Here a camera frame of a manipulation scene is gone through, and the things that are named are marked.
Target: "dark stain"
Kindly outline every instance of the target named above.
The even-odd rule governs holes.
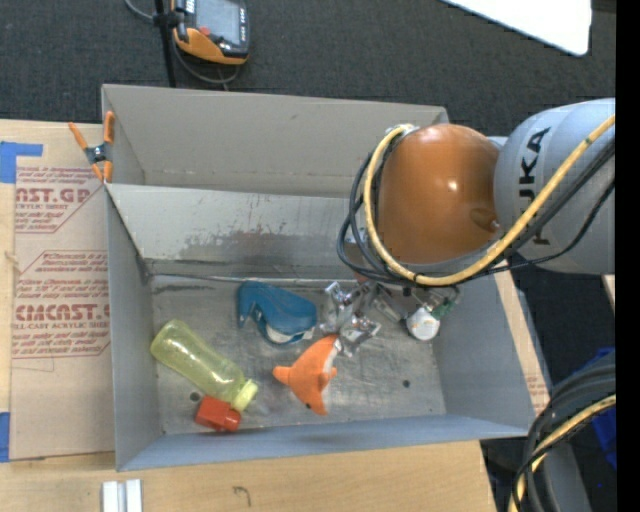
[[[251,494],[249,494],[249,491],[246,488],[240,487],[240,486],[234,486],[233,493],[236,496],[240,496],[241,494],[244,494],[247,497],[247,505],[249,506],[249,508],[251,508]]]
[[[153,294],[154,295],[160,295],[161,293],[165,293],[165,292],[181,292],[181,291],[194,291],[194,290],[207,290],[209,289],[208,286],[197,286],[197,285],[189,285],[189,286],[178,286],[178,285],[167,285],[167,286],[163,286],[162,288],[158,287],[155,288],[153,290]]]

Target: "bin floor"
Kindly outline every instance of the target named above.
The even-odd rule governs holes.
[[[331,281],[281,285],[321,307]],[[323,334],[286,346],[266,341],[252,319],[239,328],[236,292],[240,283],[157,276],[153,280],[153,321],[157,332],[179,318],[220,354],[237,363],[259,386],[242,415],[241,429],[336,423],[354,420],[444,414],[440,377],[430,343],[410,337],[378,311],[370,318],[382,323],[377,337],[366,341],[353,357],[337,356],[337,376],[324,393],[327,416],[308,410],[272,375],[278,365],[290,366]],[[343,289],[348,290],[350,283]],[[162,427],[166,434],[209,431],[193,418],[202,392],[175,371],[157,363]]]

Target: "orange plastic toy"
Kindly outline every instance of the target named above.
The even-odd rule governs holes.
[[[75,123],[68,123],[69,129],[73,133],[78,145],[82,148],[89,163],[91,170],[103,183],[111,183],[113,174],[113,163],[111,162],[111,148],[113,147],[116,117],[113,112],[108,111],[104,118],[104,141],[99,146],[89,146],[87,141],[80,133]]]
[[[333,367],[338,349],[333,346],[337,334],[316,341],[298,358],[293,366],[276,366],[273,376],[289,386],[293,394],[316,414],[325,416],[327,410],[322,391],[338,370]]]

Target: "red bottle cap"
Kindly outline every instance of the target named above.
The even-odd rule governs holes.
[[[214,430],[235,432],[240,425],[240,419],[240,413],[233,410],[227,402],[205,396],[200,402],[195,422]]]

